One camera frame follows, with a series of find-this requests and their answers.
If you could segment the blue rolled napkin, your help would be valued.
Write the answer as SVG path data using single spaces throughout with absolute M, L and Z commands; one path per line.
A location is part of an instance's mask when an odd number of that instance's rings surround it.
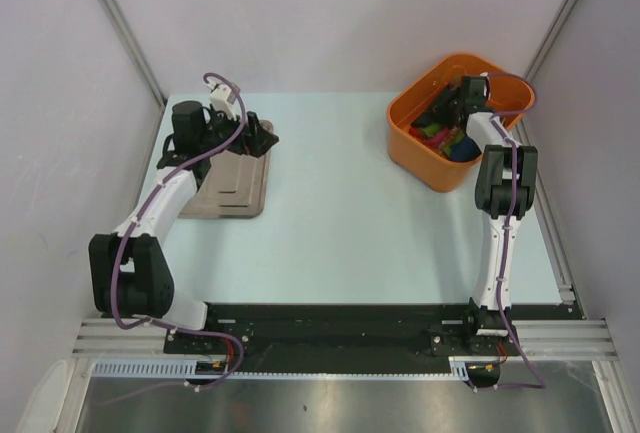
M 449 160 L 456 163 L 466 163 L 474 161 L 480 155 L 481 151 L 477 144 L 471 138 L 464 136 L 451 147 Z

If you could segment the green rolled napkin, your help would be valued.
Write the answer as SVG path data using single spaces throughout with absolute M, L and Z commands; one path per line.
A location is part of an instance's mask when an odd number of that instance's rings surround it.
M 433 138 L 440 135 L 447 135 L 449 129 L 446 126 L 441 125 L 440 123 L 433 122 L 423 128 L 420 128 L 419 131 L 426 138 Z

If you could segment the silver metal tray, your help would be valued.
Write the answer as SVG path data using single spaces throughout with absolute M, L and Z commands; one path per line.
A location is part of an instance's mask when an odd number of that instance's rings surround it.
M 262 157 L 227 151 L 247 118 L 235 118 L 240 125 L 227 140 L 219 129 L 223 119 L 229 118 L 224 114 L 206 118 L 202 110 L 183 118 L 172 117 L 176 159 L 193 174 L 196 183 L 196 193 L 183 207 L 181 218 L 254 218 L 264 209 L 271 150 Z M 274 133 L 270 122 L 260 122 Z

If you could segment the orange plastic bin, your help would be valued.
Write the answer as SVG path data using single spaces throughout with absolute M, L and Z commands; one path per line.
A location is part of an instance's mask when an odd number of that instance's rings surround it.
M 449 160 L 451 147 L 462 139 L 466 123 L 446 126 L 457 129 L 457 138 L 442 151 L 426 145 L 428 138 L 419 131 L 433 122 L 430 104 L 449 84 L 464 83 L 466 76 L 489 76 L 488 99 L 483 107 L 473 100 L 467 106 L 473 112 L 494 111 L 508 131 L 513 130 L 525 112 L 537 99 L 533 87 L 524 79 L 514 77 L 490 61 L 471 53 L 454 53 L 444 57 L 411 86 L 397 96 L 387 108 L 389 137 L 388 155 L 393 162 L 406 169 L 432 190 L 448 193 L 458 188 L 468 177 L 481 157 L 466 163 Z

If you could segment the aluminium frame profile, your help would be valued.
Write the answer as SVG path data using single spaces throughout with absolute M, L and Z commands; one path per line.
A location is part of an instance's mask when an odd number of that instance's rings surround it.
M 616 361 L 604 320 L 518 320 L 519 344 L 534 361 Z

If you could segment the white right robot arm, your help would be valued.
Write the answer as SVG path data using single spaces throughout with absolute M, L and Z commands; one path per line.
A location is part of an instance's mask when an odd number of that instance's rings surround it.
M 493 75 L 465 75 L 447 85 L 429 108 L 436 121 L 464 132 L 478 150 L 474 202 L 483 220 L 479 274 L 469 301 L 463 346 L 484 354 L 497 338 L 513 342 L 508 314 L 515 240 L 535 198 L 538 150 L 517 141 L 503 124 L 504 112 L 489 105 Z

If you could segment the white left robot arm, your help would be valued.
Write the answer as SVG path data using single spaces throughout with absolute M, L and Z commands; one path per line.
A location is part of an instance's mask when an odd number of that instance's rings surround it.
M 155 185 L 113 232 L 88 245 L 94 304 L 122 329 L 158 321 L 186 330 L 197 351 L 214 350 L 220 327 L 207 319 L 205 302 L 180 293 L 162 246 L 184 206 L 196 196 L 213 156 L 229 152 L 260 159 L 278 136 L 256 113 L 235 115 L 227 100 L 187 100 L 172 107 L 173 131 L 164 141 Z

